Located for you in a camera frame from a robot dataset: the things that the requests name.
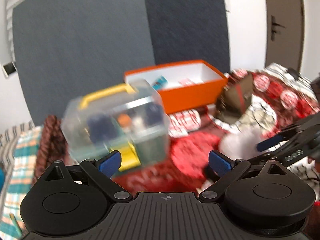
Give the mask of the white fluffy plush toy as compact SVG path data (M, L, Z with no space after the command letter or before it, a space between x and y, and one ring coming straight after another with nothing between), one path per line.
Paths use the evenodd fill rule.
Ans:
M259 128L246 128L237 134L227 133L219 142L219 152L232 160L248 160L261 154L257 144L264 140Z

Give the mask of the blue cartoon pencil pouch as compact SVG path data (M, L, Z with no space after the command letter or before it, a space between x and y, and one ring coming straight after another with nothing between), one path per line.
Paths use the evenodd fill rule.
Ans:
M160 76L153 84L152 88L155 90L161 90L168 84L167 79L164 76Z

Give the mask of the red patterned plush blanket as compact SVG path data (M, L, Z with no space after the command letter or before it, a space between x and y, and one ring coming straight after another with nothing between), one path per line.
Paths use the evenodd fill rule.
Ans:
M173 134L168 157L154 165L138 168L114 178L132 194L138 192L200 192L215 180L207 168L211 150L219 150L219 142L227 133L240 133L246 128L259 128L265 139L286 126L319 111L311 81L294 76L291 70L277 64L253 73L253 94L257 97L250 111L229 125L200 112L200 121L189 126L189 116L178 113L171 117Z

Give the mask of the clear plastic storage box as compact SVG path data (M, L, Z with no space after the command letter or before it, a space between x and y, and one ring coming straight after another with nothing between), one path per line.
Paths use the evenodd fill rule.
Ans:
M145 80L71 100L61 130L75 161L119 151L120 172L161 162L169 150L169 117L161 96Z

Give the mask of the brown striped pouch bag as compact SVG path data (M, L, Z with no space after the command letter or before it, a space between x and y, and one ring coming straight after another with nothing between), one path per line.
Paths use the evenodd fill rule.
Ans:
M214 117L228 124L236 123L252 103L253 75L247 72L242 78L230 75L216 102Z

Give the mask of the striped plaid bedsheet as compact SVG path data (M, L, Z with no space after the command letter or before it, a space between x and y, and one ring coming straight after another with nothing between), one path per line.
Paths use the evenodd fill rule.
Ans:
M1 239L20 239L18 229L25 230L20 205L31 188L41 133L30 121L1 134Z

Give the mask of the orange cardboard box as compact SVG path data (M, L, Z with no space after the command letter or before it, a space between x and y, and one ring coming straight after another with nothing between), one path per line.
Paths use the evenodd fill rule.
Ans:
M167 114L214 104L227 84L227 77L203 60L160 64L124 73L125 83L143 79L153 85L160 77L168 82L157 91Z

